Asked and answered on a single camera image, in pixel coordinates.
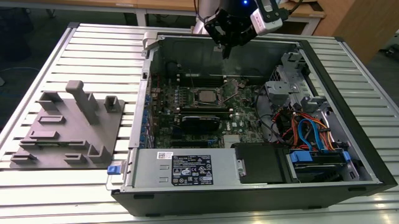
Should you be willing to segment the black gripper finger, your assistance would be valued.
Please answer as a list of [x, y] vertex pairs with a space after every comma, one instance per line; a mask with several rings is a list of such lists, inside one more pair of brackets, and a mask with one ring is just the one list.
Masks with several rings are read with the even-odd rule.
[[229, 58], [232, 49], [230, 43], [230, 30], [229, 30], [229, 14], [225, 10], [217, 10], [212, 16], [208, 16], [204, 20], [204, 28], [208, 32], [214, 43], [221, 48], [222, 59]]
[[252, 22], [229, 22], [228, 23], [228, 53], [234, 46], [245, 45], [256, 36], [256, 31]]

